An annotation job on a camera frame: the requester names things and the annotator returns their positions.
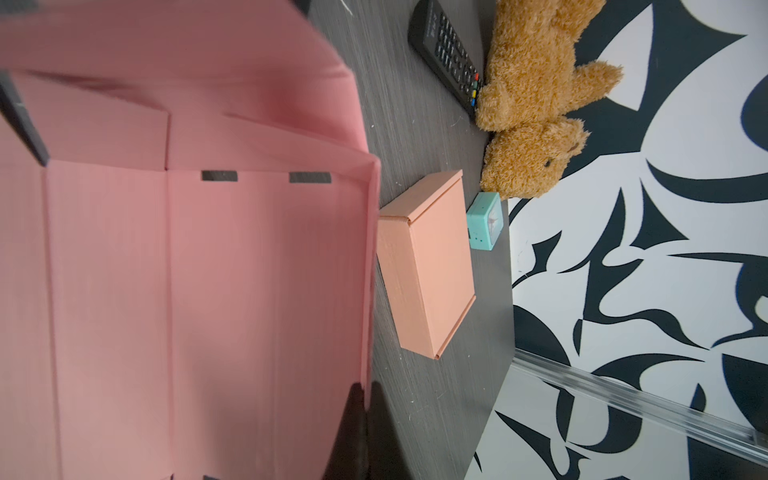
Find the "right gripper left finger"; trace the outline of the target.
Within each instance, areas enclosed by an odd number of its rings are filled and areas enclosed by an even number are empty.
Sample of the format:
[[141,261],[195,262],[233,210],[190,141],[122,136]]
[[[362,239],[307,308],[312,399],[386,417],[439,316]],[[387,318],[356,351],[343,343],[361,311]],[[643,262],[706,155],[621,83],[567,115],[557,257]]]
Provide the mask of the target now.
[[323,479],[368,478],[367,427],[365,392],[360,383],[355,383],[350,387]]

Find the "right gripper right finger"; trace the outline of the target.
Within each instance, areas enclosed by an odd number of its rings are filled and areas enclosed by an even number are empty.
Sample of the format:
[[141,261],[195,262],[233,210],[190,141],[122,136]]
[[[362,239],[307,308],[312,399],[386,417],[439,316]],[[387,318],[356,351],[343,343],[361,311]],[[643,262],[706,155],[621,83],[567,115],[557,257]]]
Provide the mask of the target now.
[[412,479],[383,387],[376,381],[371,385],[367,411],[367,446],[368,479]]

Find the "salmon cardboard box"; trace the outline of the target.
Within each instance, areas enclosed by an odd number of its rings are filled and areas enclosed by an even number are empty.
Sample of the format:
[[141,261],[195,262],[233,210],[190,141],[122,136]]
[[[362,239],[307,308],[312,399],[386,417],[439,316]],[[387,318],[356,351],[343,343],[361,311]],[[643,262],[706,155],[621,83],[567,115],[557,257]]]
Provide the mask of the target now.
[[432,359],[476,299],[462,176],[429,174],[379,216],[377,255],[399,344]]

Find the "pink cardboard box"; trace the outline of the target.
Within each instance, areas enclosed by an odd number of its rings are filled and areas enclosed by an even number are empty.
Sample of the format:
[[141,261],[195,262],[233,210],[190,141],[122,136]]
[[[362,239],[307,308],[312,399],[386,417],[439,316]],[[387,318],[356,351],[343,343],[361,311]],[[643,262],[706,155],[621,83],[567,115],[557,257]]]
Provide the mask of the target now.
[[1,20],[1,475],[319,479],[369,379],[380,163],[290,1]]

